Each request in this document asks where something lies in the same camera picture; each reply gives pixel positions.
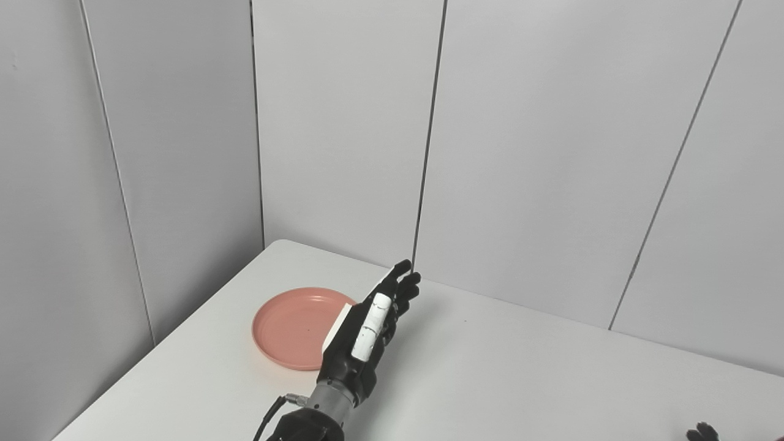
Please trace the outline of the black and white left hand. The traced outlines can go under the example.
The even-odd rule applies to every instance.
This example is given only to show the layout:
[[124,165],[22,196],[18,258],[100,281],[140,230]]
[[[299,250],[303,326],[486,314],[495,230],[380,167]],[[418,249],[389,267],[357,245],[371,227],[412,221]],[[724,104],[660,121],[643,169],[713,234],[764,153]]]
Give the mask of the black and white left hand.
[[361,303],[349,307],[323,353],[317,382],[338,385],[358,407],[373,392],[375,370],[394,338],[399,318],[420,293],[420,273],[411,260],[394,265]]

